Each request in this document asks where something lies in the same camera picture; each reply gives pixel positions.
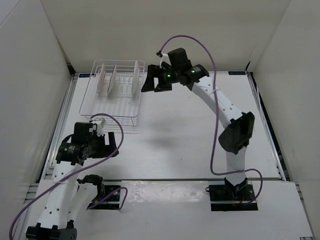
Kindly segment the white plate with dark rim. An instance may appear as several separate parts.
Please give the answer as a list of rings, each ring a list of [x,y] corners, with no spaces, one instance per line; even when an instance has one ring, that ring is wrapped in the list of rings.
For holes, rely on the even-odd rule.
[[[134,64],[132,88],[131,88],[131,94],[133,98],[135,98],[136,91],[138,88],[138,83],[139,83],[139,64],[138,64],[138,61],[136,60]]]

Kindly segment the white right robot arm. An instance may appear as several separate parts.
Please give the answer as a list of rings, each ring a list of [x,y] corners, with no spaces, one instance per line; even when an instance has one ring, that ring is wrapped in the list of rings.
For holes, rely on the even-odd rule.
[[[158,51],[157,56],[161,59],[168,57],[170,62],[161,60],[158,65],[148,66],[141,92],[171,91],[172,85],[179,83],[206,103],[218,118],[217,124],[224,128],[214,141],[226,153],[224,193],[230,200],[238,199],[248,184],[245,156],[253,134],[255,116],[250,111],[240,110],[217,89],[209,72],[202,65],[192,65],[184,48],[177,48],[169,53]]]

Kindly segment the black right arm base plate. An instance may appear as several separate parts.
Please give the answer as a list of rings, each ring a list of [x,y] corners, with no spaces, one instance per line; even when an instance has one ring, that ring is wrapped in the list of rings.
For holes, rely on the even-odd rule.
[[[248,184],[236,195],[223,184],[209,185],[205,188],[209,193],[210,208],[212,212],[238,212],[257,211],[258,204],[254,200],[253,186]]]

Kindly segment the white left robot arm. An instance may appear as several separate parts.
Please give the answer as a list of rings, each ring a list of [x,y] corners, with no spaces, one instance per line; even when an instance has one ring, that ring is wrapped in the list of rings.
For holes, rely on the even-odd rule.
[[[79,178],[85,160],[115,157],[115,134],[104,133],[105,119],[76,122],[73,134],[65,137],[57,151],[52,187],[36,225],[29,226],[28,240],[75,240],[76,217],[92,201],[105,194],[103,177],[95,174]]]

